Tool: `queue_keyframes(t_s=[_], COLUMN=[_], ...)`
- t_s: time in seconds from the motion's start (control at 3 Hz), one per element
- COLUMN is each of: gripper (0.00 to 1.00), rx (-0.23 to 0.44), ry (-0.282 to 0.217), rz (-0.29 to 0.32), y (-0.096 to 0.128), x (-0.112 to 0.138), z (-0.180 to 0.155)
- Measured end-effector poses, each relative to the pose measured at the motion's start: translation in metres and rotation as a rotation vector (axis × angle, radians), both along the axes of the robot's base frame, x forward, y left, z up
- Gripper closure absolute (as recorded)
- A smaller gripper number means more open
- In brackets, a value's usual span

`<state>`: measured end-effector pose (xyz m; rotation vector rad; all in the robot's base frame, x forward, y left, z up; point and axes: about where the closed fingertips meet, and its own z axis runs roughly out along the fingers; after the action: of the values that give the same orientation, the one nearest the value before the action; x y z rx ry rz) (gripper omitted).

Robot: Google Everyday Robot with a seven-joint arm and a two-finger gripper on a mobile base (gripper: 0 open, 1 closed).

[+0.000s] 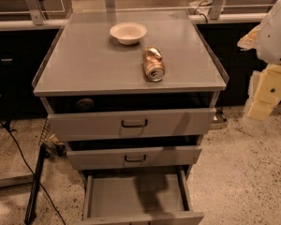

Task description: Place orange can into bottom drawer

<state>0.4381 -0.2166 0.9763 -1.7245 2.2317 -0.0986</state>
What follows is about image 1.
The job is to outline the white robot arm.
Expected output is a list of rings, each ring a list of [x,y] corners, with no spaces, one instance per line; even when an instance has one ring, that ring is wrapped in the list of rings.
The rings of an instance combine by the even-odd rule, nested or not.
[[[255,126],[266,120],[281,101],[281,0],[277,0],[259,25],[242,37],[237,46],[255,49],[267,66],[253,71],[244,105],[244,121]]]

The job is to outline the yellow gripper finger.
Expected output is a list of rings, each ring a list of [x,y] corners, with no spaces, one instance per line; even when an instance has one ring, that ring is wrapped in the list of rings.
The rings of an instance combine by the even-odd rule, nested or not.
[[[261,122],[268,118],[281,101],[281,65],[269,64],[261,72],[253,71],[244,105],[245,122]]]
[[[245,51],[255,49],[257,47],[258,34],[259,26],[257,25],[237,42],[237,46]]]

